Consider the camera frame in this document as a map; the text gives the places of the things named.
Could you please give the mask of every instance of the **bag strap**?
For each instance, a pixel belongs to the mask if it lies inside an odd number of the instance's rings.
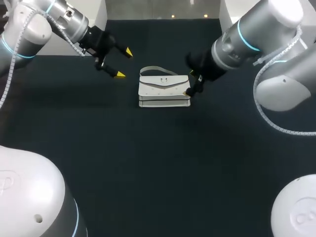
[[[148,66],[148,67],[144,67],[140,70],[139,72],[139,75],[142,76],[142,73],[143,72],[146,72],[146,71],[152,71],[152,70],[155,70],[155,71],[161,71],[163,73],[168,73],[170,75],[173,75],[173,76],[177,76],[178,74],[172,72],[172,71],[169,71],[165,68],[161,68],[161,67],[158,67],[158,66]]]

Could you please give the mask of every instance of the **black table surface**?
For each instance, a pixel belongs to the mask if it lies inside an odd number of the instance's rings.
[[[139,70],[187,75],[189,51],[221,35],[218,20],[109,21],[134,59],[111,53],[112,79],[91,57],[42,56],[29,65],[1,144],[53,161],[90,237],[271,237],[279,191],[316,173],[315,138],[270,128],[255,109],[258,68],[208,83],[189,108],[138,107]],[[316,101],[267,112],[285,128],[316,130]]]

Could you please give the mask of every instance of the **handbag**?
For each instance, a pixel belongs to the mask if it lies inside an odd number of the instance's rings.
[[[142,76],[143,72],[157,70],[171,76]],[[188,107],[190,96],[184,92],[190,87],[189,77],[157,66],[144,67],[139,78],[140,107]]]

